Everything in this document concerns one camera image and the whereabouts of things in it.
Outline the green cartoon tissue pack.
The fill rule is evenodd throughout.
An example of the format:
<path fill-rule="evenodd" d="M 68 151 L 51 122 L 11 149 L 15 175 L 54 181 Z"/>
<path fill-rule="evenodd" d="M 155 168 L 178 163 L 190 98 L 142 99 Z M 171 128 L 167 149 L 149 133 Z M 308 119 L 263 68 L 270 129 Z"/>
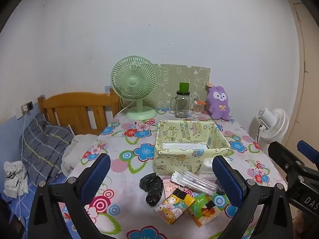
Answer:
<path fill-rule="evenodd" d="M 220 209 L 209 195 L 200 193 L 194 199 L 195 202 L 188 209 L 188 214 L 199 228 L 221 214 Z"/>

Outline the white tissue pack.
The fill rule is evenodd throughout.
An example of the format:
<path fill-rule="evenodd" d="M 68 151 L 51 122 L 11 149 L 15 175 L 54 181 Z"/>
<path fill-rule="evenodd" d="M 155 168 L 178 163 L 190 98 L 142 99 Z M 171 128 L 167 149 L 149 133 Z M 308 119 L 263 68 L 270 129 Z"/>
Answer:
<path fill-rule="evenodd" d="M 203 160 L 197 175 L 209 181 L 215 181 L 217 179 L 213 172 L 213 158 L 206 158 Z"/>

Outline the clear pack of straws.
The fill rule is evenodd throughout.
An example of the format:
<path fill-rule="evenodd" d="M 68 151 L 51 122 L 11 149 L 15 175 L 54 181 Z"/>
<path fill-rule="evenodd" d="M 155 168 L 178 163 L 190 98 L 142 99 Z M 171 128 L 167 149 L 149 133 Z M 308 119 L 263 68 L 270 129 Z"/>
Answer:
<path fill-rule="evenodd" d="M 214 195 L 220 187 L 211 181 L 205 180 L 192 172 L 186 170 L 174 171 L 170 181 L 191 190 Z"/>

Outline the black plastic bag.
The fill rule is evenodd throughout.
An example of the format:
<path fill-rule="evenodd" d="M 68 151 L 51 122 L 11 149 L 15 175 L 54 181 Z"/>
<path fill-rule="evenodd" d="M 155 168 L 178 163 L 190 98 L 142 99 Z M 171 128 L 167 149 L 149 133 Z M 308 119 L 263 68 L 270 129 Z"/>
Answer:
<path fill-rule="evenodd" d="M 163 193 L 163 180 L 156 174 L 150 173 L 140 179 L 139 187 L 147 193 L 146 203 L 154 207 L 159 203 Z"/>

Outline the pink cartoon tissue pack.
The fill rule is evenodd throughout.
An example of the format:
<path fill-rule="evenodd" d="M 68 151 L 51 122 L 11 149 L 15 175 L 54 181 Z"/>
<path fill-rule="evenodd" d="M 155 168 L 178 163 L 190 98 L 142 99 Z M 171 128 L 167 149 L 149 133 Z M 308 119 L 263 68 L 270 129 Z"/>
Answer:
<path fill-rule="evenodd" d="M 190 196 L 193 195 L 193 191 L 190 190 L 188 187 L 180 186 L 180 185 L 178 185 L 176 183 L 171 182 L 169 179 L 164 179 L 163 180 L 163 185 L 164 185 L 164 195 L 165 195 L 165 197 L 169 197 L 175 191 L 175 189 L 179 189 L 179 190 L 181 190 L 183 192 L 186 192 Z"/>

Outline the beige door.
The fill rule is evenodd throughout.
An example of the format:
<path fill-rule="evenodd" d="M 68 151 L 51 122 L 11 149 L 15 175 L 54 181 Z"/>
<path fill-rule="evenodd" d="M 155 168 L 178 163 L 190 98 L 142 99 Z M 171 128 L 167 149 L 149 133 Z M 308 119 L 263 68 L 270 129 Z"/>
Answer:
<path fill-rule="evenodd" d="M 296 155 L 304 140 L 318 148 L 318 25 L 299 0 L 290 0 L 299 44 L 299 81 L 294 110 L 283 144 Z"/>

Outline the white standing fan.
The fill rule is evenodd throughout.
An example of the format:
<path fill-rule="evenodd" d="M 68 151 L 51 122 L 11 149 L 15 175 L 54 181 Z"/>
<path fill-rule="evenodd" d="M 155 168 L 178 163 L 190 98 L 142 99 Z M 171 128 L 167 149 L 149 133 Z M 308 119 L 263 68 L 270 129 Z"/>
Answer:
<path fill-rule="evenodd" d="M 272 142 L 282 142 L 289 127 L 289 117 L 284 109 L 261 107 L 249 127 L 250 136 L 268 154 Z"/>

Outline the crumpled white cloth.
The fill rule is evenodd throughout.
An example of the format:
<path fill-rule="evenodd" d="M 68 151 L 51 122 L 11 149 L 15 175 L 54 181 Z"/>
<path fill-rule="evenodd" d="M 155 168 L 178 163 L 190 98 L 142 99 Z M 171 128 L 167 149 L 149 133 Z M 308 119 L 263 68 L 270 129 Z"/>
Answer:
<path fill-rule="evenodd" d="M 6 180 L 4 183 L 4 194 L 16 199 L 23 194 L 28 194 L 28 174 L 21 161 L 4 162 Z"/>

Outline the floral tablecloth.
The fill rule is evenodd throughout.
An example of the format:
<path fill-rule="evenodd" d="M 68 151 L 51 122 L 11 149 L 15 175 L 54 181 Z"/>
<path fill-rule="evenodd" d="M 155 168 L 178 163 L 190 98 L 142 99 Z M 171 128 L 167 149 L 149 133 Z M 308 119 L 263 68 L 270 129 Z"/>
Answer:
<path fill-rule="evenodd" d="M 213 196 L 221 213 L 200 228 L 187 212 L 169 225 L 146 203 L 146 193 L 139 188 L 139 182 L 154 172 L 156 131 L 160 120 L 183 119 L 175 118 L 167 109 L 158 110 L 155 118 L 142 122 L 122 115 L 105 128 L 86 152 L 81 150 L 81 159 L 69 176 L 78 177 L 102 153 L 111 159 L 110 171 L 85 210 L 101 233 L 114 238 L 218 238 L 237 212 L 224 195 Z M 191 132 L 193 129 L 199 131 L 201 122 L 214 123 L 206 112 L 191 113 L 185 120 L 194 121 Z M 232 117 L 229 121 L 217 120 L 215 123 L 230 142 L 230 151 L 225 153 L 233 168 L 258 185 L 273 187 L 280 182 L 287 187 L 270 158 L 239 123 Z"/>

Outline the white folded blanket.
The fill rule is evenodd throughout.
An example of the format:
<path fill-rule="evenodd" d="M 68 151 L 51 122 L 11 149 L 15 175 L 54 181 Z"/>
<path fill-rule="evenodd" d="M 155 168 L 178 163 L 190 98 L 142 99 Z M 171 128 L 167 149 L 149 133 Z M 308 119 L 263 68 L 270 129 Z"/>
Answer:
<path fill-rule="evenodd" d="M 79 134 L 74 136 L 62 157 L 61 170 L 65 177 L 71 174 L 84 153 L 88 151 L 97 138 L 98 136 L 93 134 Z"/>

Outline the wooden bed headboard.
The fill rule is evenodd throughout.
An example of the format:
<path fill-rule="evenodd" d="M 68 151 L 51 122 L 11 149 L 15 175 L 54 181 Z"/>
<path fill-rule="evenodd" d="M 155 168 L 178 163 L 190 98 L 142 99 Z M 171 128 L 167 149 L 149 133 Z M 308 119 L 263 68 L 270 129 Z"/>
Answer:
<path fill-rule="evenodd" d="M 56 126 L 70 126 L 76 135 L 100 133 L 107 127 L 106 110 L 115 116 L 123 109 L 120 97 L 109 93 L 68 92 L 38 97 L 39 110 Z"/>

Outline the glass mason jar mug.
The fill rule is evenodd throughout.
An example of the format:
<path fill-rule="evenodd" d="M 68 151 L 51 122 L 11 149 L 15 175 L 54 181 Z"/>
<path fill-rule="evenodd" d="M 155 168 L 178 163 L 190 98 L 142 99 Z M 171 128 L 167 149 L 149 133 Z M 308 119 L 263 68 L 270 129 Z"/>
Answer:
<path fill-rule="evenodd" d="M 189 115 L 190 92 L 177 91 L 170 100 L 170 110 L 176 118 L 187 118 Z"/>

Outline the green cartoon placemat board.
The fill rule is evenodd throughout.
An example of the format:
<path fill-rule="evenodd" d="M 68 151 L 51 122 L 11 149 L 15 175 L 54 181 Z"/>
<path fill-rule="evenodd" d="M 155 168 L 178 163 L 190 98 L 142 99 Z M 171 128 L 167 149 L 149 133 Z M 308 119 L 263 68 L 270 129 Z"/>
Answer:
<path fill-rule="evenodd" d="M 207 86 L 210 79 L 210 69 L 198 66 L 155 64 L 157 84 L 150 96 L 144 101 L 146 105 L 155 109 L 168 109 L 171 98 L 179 90 L 180 83 L 189 84 L 190 108 L 193 100 L 206 101 Z"/>

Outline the green desk fan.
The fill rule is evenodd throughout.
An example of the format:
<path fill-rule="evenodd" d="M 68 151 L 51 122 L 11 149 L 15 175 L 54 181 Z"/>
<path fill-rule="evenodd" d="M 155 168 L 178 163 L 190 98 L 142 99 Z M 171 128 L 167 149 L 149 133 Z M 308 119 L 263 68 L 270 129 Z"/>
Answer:
<path fill-rule="evenodd" d="M 116 63 L 111 72 L 111 85 L 114 92 L 124 100 L 136 103 L 126 117 L 131 120 L 147 120 L 156 116 L 156 111 L 143 105 L 157 84 L 154 65 L 139 56 L 129 56 Z"/>

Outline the wall power socket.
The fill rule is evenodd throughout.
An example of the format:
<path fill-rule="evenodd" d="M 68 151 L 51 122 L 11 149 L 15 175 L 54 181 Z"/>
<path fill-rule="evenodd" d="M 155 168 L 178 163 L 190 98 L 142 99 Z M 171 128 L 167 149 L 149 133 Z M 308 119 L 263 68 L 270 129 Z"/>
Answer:
<path fill-rule="evenodd" d="M 33 102 L 26 103 L 21 107 L 22 113 L 25 114 L 31 110 L 33 110 Z"/>

